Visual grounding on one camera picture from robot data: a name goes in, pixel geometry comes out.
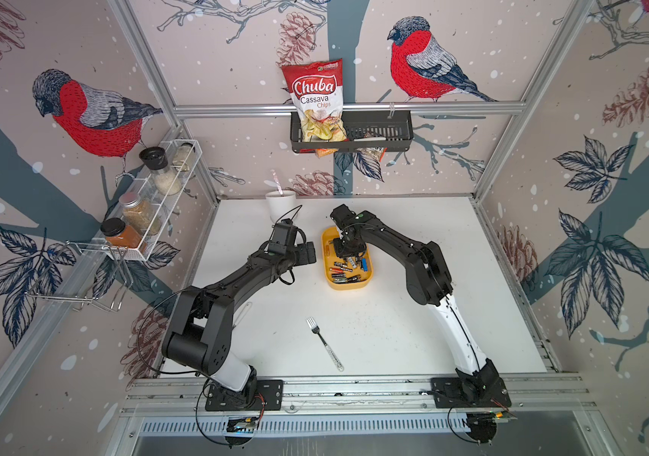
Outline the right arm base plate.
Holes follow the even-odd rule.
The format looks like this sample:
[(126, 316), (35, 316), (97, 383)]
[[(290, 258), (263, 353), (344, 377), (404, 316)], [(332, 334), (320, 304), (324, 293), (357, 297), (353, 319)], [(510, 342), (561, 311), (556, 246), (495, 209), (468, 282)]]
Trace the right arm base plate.
[(457, 377), (434, 377), (430, 386), (438, 409), (509, 409), (512, 406), (512, 399), (502, 378), (497, 378), (491, 384), (477, 385)]

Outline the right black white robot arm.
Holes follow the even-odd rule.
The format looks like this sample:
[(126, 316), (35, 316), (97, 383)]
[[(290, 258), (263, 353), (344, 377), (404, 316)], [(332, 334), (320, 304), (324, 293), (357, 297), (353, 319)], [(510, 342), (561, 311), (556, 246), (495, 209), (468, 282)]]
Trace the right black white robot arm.
[(506, 384), (493, 361), (480, 349), (453, 295), (450, 270), (439, 245), (410, 239), (369, 211), (355, 213), (341, 204), (330, 214), (340, 236), (334, 241), (339, 258), (362, 256), (371, 244), (405, 270), (406, 290), (419, 305), (430, 308), (455, 361), (456, 378), (434, 392), (440, 408), (512, 405)]

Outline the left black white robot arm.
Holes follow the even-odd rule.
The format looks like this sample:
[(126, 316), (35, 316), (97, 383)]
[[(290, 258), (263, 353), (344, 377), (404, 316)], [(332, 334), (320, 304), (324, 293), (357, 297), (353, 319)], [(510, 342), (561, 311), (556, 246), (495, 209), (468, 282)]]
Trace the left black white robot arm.
[(162, 355), (216, 382), (229, 406), (242, 410), (253, 405), (256, 370), (231, 353), (235, 312), (293, 268), (316, 262), (312, 241), (272, 249), (264, 243), (224, 279), (185, 289), (169, 317)]

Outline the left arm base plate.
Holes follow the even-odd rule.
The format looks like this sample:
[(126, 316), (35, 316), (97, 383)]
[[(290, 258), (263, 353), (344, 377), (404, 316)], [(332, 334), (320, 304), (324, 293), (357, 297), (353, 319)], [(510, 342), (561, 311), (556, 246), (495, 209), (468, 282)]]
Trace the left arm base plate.
[(243, 410), (280, 410), (284, 381), (279, 379), (249, 382), (242, 391), (233, 391), (213, 383), (204, 393), (206, 412), (242, 412)]

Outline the yellow plastic storage box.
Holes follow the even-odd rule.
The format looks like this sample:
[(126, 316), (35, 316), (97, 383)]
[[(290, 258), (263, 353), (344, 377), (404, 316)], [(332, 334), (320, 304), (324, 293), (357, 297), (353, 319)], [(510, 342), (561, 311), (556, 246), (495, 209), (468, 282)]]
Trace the yellow plastic storage box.
[[(324, 261), (324, 273), (326, 283), (337, 291), (350, 291), (365, 287), (374, 275), (374, 267), (369, 255), (369, 251), (361, 258), (338, 258), (335, 254), (333, 240), (340, 236), (335, 226), (328, 227), (322, 233), (322, 260)], [(362, 258), (367, 260), (368, 271), (362, 270), (360, 261)], [(345, 266), (353, 269), (352, 272), (336, 269), (335, 263), (343, 263)]]

